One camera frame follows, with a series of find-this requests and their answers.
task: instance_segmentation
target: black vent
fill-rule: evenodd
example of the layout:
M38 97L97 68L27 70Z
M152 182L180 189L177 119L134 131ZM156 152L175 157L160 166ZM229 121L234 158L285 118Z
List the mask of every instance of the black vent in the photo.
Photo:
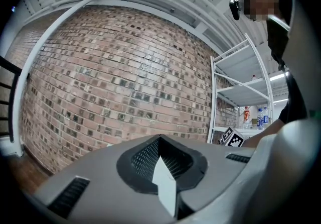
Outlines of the black vent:
M133 156L131 164L138 175L152 181L155 165L160 156L175 180L184 174L193 164L193 159L189 154L181 151L162 138L156 139L137 152Z
M117 172L136 192L157 194L152 178L159 157L176 180L177 191L194 188L207 170L207 160L200 152L166 135L155 135L125 151L117 161Z
M243 162L243 163L248 163L249 160L251 159L251 157L237 155L237 154L229 154L228 156L226 156L226 158L232 161Z
M64 191L48 206L48 209L62 218L67 218L89 182L89 180L84 178L74 178Z

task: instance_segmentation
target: light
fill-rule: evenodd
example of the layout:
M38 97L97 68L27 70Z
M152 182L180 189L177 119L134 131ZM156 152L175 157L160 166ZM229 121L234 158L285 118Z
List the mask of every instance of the light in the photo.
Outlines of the light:
M279 78L283 78L284 77L284 74L280 74L280 75L277 75L277 76L275 76L275 77L271 77L270 78L270 81L274 81L274 80L277 80L277 79L279 79Z
M281 101L287 101L287 99L279 100L279 101L274 101L274 103L281 102Z

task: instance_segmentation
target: bottle with red label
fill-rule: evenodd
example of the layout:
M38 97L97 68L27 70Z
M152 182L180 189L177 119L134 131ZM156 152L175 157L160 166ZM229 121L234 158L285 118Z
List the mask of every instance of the bottle with red label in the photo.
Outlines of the bottle with red label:
M249 107L246 106L244 113L243 113L243 128L249 129L250 128L250 110Z

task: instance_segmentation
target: wooden floor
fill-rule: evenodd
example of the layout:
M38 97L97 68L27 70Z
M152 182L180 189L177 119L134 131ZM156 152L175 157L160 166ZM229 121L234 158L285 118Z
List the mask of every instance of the wooden floor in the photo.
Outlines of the wooden floor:
M33 194L49 176L41 170L33 158L26 153L22 157L8 157L11 172L15 176L20 188Z

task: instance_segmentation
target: water bottle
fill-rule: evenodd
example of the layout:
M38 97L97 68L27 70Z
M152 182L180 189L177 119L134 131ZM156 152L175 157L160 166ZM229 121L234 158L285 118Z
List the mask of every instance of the water bottle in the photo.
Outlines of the water bottle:
M248 106L245 107L245 110L243 113L243 128L244 129L250 128L250 111Z
M263 120L264 120L263 111L261 108L259 108L259 112L257 115L257 129L258 130L263 129Z
M266 129L269 126L269 112L267 107L264 107L263 111L263 128Z

